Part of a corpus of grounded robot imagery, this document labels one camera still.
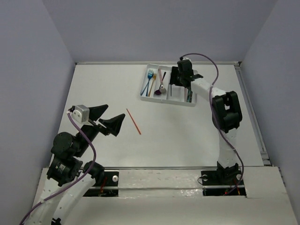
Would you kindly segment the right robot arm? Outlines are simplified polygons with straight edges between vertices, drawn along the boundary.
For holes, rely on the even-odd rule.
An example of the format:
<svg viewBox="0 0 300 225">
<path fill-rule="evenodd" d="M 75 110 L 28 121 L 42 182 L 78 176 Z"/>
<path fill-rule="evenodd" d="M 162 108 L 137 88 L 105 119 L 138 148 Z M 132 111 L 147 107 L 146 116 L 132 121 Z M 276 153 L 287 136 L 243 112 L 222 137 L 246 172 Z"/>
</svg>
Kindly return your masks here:
<svg viewBox="0 0 300 225">
<path fill-rule="evenodd" d="M 215 87 L 219 78 L 219 69 L 216 69 L 216 78 L 208 82 L 200 74 L 194 73 L 193 64 L 187 57 L 181 57 L 175 67 L 176 72 L 171 75 L 170 84 L 182 86 L 194 94 L 207 100 L 210 104 L 212 122 L 219 135 L 219 156 L 217 169 L 206 175 L 208 181 L 216 180 L 226 184 L 240 173 L 235 138 L 237 129 L 242 121 L 242 112 L 238 95 L 235 91 L 224 91 Z"/>
</svg>

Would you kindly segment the dark patterned handle knife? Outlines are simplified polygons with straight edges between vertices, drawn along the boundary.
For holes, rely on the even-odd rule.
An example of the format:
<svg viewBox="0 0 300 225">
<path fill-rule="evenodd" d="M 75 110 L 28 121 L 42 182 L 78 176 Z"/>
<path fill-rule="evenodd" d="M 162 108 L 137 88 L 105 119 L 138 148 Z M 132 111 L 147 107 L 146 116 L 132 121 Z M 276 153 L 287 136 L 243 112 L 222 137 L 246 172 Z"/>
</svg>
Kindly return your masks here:
<svg viewBox="0 0 300 225">
<path fill-rule="evenodd" d="M 187 100 L 186 102 L 190 103 L 190 90 L 187 90 Z"/>
</svg>

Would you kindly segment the teal handled knife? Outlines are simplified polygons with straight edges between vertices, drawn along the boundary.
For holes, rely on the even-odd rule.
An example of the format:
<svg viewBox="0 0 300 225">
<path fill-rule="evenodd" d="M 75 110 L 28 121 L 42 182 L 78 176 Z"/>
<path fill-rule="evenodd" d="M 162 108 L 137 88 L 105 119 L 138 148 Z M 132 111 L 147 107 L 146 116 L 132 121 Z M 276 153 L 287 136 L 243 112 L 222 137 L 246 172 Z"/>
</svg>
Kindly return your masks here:
<svg viewBox="0 0 300 225">
<path fill-rule="evenodd" d="M 189 90 L 189 92 L 188 92 L 188 101 L 190 103 L 192 102 L 192 96 L 193 96 L 193 92 L 191 90 Z"/>
</svg>

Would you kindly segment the pink handled silver spoon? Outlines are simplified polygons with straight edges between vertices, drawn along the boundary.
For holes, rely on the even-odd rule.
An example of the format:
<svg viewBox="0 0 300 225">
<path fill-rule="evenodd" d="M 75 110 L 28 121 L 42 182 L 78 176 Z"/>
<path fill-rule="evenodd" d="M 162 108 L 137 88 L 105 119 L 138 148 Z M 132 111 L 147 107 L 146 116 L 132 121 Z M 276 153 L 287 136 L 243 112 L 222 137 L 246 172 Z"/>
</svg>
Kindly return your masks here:
<svg viewBox="0 0 300 225">
<path fill-rule="evenodd" d="M 163 76 L 162 76 L 161 69 L 158 69 L 158 74 L 159 74 L 159 79 L 160 79 L 159 91 L 162 94 L 165 94 L 166 93 L 166 88 L 164 87 L 164 84 L 163 84 Z"/>
</svg>

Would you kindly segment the gold fork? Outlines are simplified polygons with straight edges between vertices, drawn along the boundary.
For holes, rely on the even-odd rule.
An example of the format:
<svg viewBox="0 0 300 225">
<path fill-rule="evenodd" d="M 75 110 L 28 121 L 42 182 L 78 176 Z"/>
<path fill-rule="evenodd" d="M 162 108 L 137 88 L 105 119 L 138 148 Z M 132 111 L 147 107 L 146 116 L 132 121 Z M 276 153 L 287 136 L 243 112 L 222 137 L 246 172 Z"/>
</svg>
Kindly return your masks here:
<svg viewBox="0 0 300 225">
<path fill-rule="evenodd" d="M 155 83 L 155 81 L 156 81 L 156 78 L 157 78 L 157 74 L 154 73 L 154 74 L 153 74 L 153 80 L 152 80 L 151 87 L 150 87 L 150 91 L 149 91 L 149 93 L 148 93 L 148 95 L 147 95 L 148 97 L 150 97 L 150 95 L 151 95 L 152 87 L 153 87 L 153 85 L 154 85 L 154 83 Z"/>
</svg>

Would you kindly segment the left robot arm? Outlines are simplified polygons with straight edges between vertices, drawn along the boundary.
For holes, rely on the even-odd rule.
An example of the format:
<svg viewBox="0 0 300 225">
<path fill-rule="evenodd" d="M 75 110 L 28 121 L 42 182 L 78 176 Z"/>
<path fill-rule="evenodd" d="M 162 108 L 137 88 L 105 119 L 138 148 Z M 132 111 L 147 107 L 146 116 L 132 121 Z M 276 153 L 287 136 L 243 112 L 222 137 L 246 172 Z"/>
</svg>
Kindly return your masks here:
<svg viewBox="0 0 300 225">
<path fill-rule="evenodd" d="M 115 196 L 118 172 L 109 172 L 96 163 L 96 149 L 92 141 L 101 133 L 117 136 L 125 114 L 108 120 L 101 119 L 108 105 L 86 107 L 74 105 L 67 117 L 78 133 L 57 134 L 53 140 L 52 162 L 46 173 L 44 189 L 39 200 L 23 217 L 22 225 L 63 225 L 72 209 L 91 187 L 99 187 L 100 195 Z"/>
</svg>

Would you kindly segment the purple spoon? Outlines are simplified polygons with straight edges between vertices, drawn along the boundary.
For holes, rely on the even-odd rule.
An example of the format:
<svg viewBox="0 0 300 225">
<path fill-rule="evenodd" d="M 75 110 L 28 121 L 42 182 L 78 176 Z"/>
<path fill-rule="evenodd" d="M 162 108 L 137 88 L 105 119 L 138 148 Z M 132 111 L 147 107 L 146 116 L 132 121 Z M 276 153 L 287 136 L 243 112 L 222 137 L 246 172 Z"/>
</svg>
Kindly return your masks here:
<svg viewBox="0 0 300 225">
<path fill-rule="evenodd" d="M 155 95 L 161 95 L 166 93 L 166 88 L 163 85 L 163 76 L 161 74 L 161 71 L 158 71 L 159 73 L 159 79 L 160 79 L 160 86 L 159 88 L 154 92 Z"/>
</svg>

